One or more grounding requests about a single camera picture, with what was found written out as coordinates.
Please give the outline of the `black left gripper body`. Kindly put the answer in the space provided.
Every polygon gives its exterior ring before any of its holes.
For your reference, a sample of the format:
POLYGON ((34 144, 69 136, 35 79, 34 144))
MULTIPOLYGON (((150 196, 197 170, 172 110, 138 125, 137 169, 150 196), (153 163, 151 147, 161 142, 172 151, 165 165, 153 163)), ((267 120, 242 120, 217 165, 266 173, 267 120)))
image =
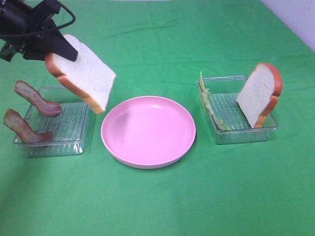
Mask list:
POLYGON ((17 53, 32 60, 44 60, 48 53, 61 55, 62 35, 52 20, 60 9, 57 0, 44 0, 35 7, 21 0, 2 0, 0 38, 5 44, 0 58, 11 61, 17 53))

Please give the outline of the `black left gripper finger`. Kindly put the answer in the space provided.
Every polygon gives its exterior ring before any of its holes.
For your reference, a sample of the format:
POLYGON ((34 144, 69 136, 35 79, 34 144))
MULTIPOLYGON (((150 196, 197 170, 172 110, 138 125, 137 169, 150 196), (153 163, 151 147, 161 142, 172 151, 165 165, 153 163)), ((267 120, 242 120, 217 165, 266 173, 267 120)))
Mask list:
POLYGON ((55 53, 67 60, 76 61, 78 51, 61 34, 50 33, 48 36, 48 52, 55 53))

